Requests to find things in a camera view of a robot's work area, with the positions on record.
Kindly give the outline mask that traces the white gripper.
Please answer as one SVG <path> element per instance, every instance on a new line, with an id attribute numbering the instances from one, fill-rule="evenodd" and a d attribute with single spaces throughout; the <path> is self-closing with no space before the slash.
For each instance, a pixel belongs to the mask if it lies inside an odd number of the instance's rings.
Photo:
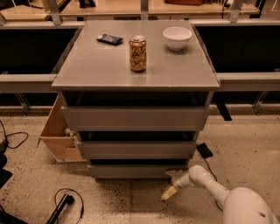
<path id="1" fill-rule="evenodd" d="M 165 174 L 171 177 L 171 183 L 173 185 L 166 187 L 163 195 L 161 196 L 161 200 L 168 200 L 177 192 L 176 188 L 187 188 L 193 183 L 190 180 L 188 171 L 169 170 L 166 171 Z"/>

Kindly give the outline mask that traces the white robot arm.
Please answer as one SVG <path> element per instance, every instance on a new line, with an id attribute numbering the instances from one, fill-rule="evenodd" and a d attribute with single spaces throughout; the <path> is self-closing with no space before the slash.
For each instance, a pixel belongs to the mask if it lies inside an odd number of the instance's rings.
<path id="1" fill-rule="evenodd" d="M 246 187 L 228 190 L 218 183 L 214 176 L 200 165 L 194 165 L 187 171 L 170 170 L 171 177 L 161 199 L 168 200 L 179 189 L 188 186 L 204 187 L 217 201 L 223 211 L 223 224 L 279 224 L 265 200 Z"/>

